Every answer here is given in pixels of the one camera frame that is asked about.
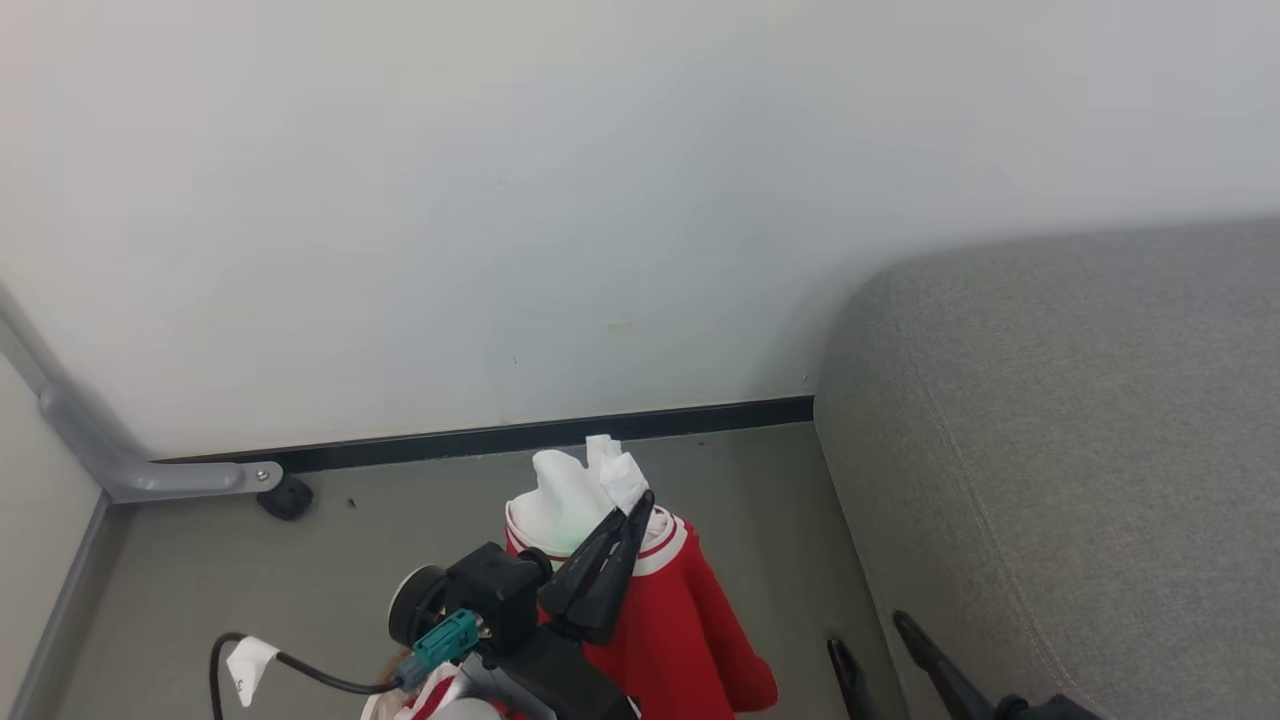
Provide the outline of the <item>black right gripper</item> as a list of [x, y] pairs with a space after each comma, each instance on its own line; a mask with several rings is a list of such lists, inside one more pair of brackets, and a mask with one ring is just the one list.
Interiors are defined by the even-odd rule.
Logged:
[[[1065, 694], [1053, 694], [1039, 705], [1009, 694], [995, 707], [908, 612], [895, 610], [892, 621], [910, 659], [928, 675], [951, 720], [1102, 720]], [[882, 720], [865, 673], [847, 646], [841, 639], [828, 639], [827, 653], [849, 720]]]

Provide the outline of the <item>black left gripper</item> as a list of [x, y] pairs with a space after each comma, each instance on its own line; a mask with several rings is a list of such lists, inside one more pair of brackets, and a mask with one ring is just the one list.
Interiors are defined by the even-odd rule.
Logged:
[[[541, 588], [541, 607], [553, 618], [570, 618], [580, 641], [612, 641], [654, 505], [654, 492], [645, 489], [628, 514], [609, 512]], [[641, 720], [634, 702], [579, 644], [549, 626], [535, 626], [512, 650], [492, 653], [490, 664], [557, 720]]]

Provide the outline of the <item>red and white garment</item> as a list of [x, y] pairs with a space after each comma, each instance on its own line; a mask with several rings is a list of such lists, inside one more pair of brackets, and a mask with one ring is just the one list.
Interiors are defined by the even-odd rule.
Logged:
[[[609, 512], [628, 512], [652, 489], [609, 436], [589, 437], [584, 460], [544, 450], [532, 466], [536, 486], [506, 505], [499, 546], [512, 555], [539, 550], [554, 570]], [[641, 720], [735, 720], [778, 698], [772, 670], [751, 647], [692, 525], [657, 502], [613, 639], [582, 650], [637, 705]], [[476, 659], [444, 664], [419, 689], [402, 691], [397, 667], [390, 689], [374, 696], [360, 720], [430, 720], [443, 701], [458, 697], [460, 671], [480, 671]]]

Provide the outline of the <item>black skirting board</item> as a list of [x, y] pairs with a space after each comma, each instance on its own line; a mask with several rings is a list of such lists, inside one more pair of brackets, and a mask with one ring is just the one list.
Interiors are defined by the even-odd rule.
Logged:
[[561, 448], [580, 445], [586, 437], [600, 434], [630, 442], [806, 423], [813, 420], [813, 407], [814, 397], [800, 395], [739, 404], [174, 457], [165, 459], [164, 462], [270, 461], [282, 465], [287, 473], [303, 474], [445, 457]]

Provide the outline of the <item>grey fabric sofa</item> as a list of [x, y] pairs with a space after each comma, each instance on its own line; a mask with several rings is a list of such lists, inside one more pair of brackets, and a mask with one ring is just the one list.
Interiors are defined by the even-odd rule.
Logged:
[[1280, 217], [992, 243], [847, 301], [815, 428], [909, 720], [1280, 720]]

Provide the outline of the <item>black rubber foot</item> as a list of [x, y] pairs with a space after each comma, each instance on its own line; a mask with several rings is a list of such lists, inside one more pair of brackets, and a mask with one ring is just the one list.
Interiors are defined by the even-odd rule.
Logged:
[[274, 488], [257, 493], [256, 500], [271, 518], [296, 521], [310, 510], [314, 491], [300, 478], [284, 475]]

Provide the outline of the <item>grey metal frame leg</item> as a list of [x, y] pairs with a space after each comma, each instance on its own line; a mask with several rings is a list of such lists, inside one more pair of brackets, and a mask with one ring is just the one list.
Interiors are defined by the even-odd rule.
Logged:
[[155, 462], [119, 441], [81, 404], [17, 301], [0, 284], [0, 354], [35, 393], [52, 432], [114, 503], [257, 495], [284, 475], [280, 464]]

